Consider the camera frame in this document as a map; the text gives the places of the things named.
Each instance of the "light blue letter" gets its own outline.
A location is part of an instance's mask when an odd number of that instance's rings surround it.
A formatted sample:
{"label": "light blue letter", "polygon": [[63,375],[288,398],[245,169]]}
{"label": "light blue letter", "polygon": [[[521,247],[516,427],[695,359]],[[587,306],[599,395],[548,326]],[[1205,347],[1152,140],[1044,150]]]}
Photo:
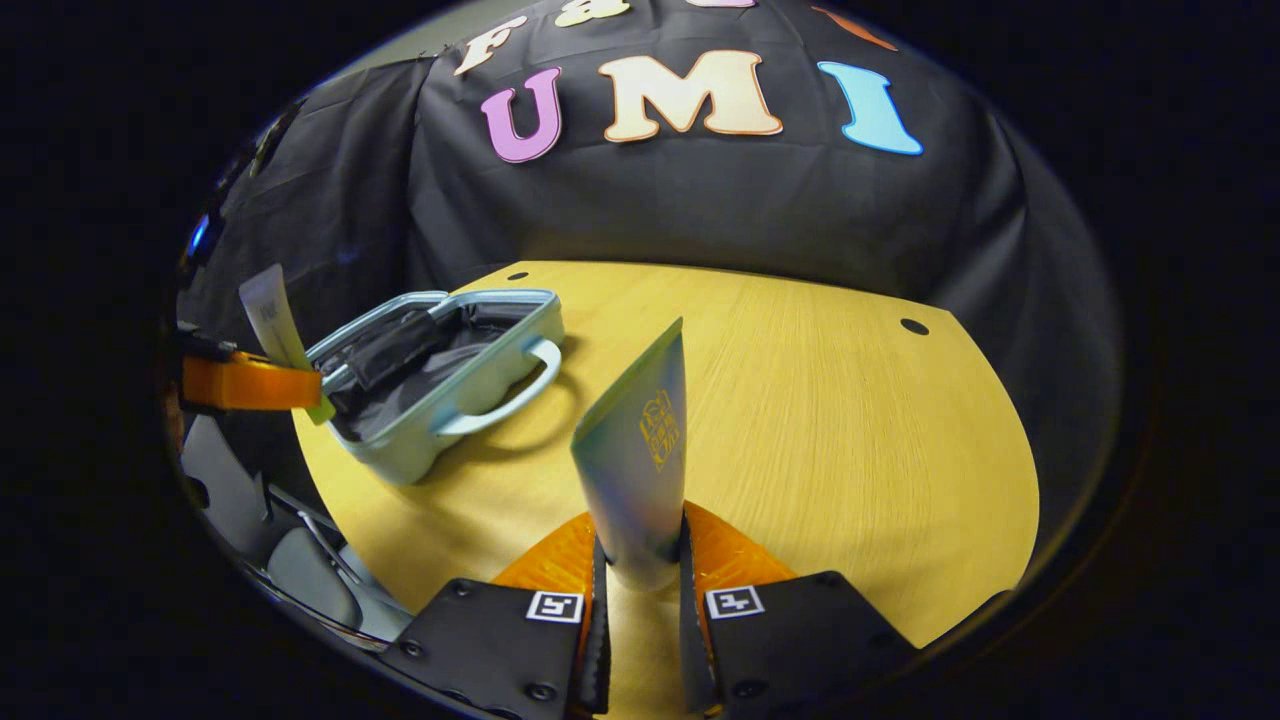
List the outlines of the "light blue letter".
{"label": "light blue letter", "polygon": [[851,115],[849,124],[840,128],[845,137],[859,145],[902,155],[924,152],[924,147],[906,133],[902,119],[897,117],[897,109],[886,90],[888,78],[844,63],[822,61],[818,63],[818,69],[836,78],[845,91]]}

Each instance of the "yellow table surface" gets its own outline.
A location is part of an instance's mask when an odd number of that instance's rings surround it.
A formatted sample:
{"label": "yellow table surface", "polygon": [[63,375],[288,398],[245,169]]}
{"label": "yellow table surface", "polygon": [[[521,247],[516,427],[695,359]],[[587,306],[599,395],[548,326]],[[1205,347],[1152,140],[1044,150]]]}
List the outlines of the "yellow table surface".
{"label": "yellow table surface", "polygon": [[[520,272],[529,274],[508,279]],[[419,484],[384,484],[328,427],[293,413],[334,521],[410,611],[451,578],[492,579],[586,510],[573,427],[677,316],[689,500],[799,574],[844,573],[916,647],[1021,578],[1039,502],[1030,447],[950,313],[764,275],[616,263],[521,261],[458,292],[500,287],[559,295],[559,377],[442,454]],[[904,318],[929,333],[906,331]],[[608,588],[608,715],[678,716],[678,592],[631,593],[612,573]]]}

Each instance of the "orange clamp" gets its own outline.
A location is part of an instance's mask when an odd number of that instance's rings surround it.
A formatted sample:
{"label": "orange clamp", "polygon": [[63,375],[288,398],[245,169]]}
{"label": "orange clamp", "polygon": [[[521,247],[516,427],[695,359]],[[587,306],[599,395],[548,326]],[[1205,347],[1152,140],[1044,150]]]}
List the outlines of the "orange clamp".
{"label": "orange clamp", "polygon": [[233,352],[227,363],[192,355],[182,359],[187,402],[223,410],[289,410],[320,405],[320,373],[273,365],[266,357]]}

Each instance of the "open case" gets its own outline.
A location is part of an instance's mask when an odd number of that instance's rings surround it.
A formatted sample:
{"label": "open case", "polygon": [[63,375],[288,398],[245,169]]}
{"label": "open case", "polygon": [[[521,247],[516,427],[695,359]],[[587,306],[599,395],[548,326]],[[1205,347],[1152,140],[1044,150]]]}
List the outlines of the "open case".
{"label": "open case", "polygon": [[[424,478],[462,436],[508,418],[559,373],[561,304],[549,290],[401,295],[307,351],[337,409],[334,437],[388,483]],[[511,386],[541,363],[525,389]]]}

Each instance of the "black cloth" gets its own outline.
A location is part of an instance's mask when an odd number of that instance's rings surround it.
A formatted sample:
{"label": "black cloth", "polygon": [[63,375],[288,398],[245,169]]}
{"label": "black cloth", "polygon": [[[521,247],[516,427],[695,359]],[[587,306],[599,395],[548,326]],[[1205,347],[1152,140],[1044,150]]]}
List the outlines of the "black cloth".
{"label": "black cloth", "polygon": [[[270,163],[244,173],[223,208],[209,265],[178,316],[246,350],[261,346],[237,288],[274,263],[305,346],[415,290],[439,287],[408,214],[408,141],[431,59],[394,63],[314,88]],[[324,502],[285,413],[229,413],[219,428],[246,469],[312,509]]]}
{"label": "black cloth", "polygon": [[[529,20],[461,77],[470,38],[434,65],[398,63],[312,92],[268,173],[233,192],[223,246],[183,319],[243,340],[236,284],[276,260],[307,343],[398,292],[453,290],[521,259],[749,270],[934,305],[1009,391],[1039,475],[1037,550],[1056,539],[1114,441],[1121,328],[1094,238],[1025,140],[900,38],[864,23],[899,49],[886,50],[805,0],[733,10],[653,0],[571,28],[554,26],[559,5],[524,10]],[[613,81],[600,64],[652,55],[682,76],[721,49],[760,55],[781,133],[713,133],[704,105],[687,132],[648,108],[655,137],[604,138]],[[823,60],[888,78],[923,154],[846,140],[850,108]],[[522,83],[549,67],[562,69],[559,140],[508,164],[480,104],[515,88],[515,127],[531,135]]]}

